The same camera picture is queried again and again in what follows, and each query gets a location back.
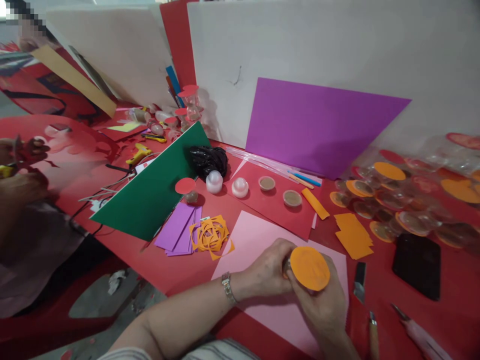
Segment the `black phone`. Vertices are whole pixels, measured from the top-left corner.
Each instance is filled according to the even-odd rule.
[[[440,300],[441,249],[432,240],[402,234],[396,241],[393,272],[427,298]]]

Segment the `glue gun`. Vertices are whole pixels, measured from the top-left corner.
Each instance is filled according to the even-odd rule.
[[[135,144],[135,147],[138,149],[136,154],[133,155],[131,159],[128,159],[127,161],[125,161],[128,165],[131,165],[131,166],[136,166],[144,157],[152,153],[152,150],[150,150],[145,145],[142,145],[141,143]]]

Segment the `purple paper strip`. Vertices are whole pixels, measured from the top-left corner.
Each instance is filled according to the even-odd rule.
[[[189,255],[193,253],[192,242],[190,241],[190,225],[199,223],[201,218],[202,207],[197,206],[195,210],[193,210],[193,214],[187,222],[187,226],[185,226],[183,232],[180,234],[173,251],[165,250],[167,256]]]
[[[172,251],[184,228],[187,226],[187,222],[192,216],[194,209],[194,206],[188,206],[183,202],[179,202],[163,229],[157,235],[155,245],[159,248]]]
[[[259,77],[245,149],[334,180],[411,101]]]

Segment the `chair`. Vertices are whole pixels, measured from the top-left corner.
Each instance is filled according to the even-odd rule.
[[[108,329],[117,319],[111,317],[71,318],[70,308],[98,278],[128,266],[110,256],[57,296],[31,313],[0,319],[0,354],[3,359],[30,359]]]

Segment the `bracelet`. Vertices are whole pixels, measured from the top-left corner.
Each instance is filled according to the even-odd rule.
[[[232,305],[237,305],[238,301],[235,299],[234,294],[232,293],[232,288],[230,287],[230,272],[227,271],[221,276],[221,284],[225,289],[225,295]]]

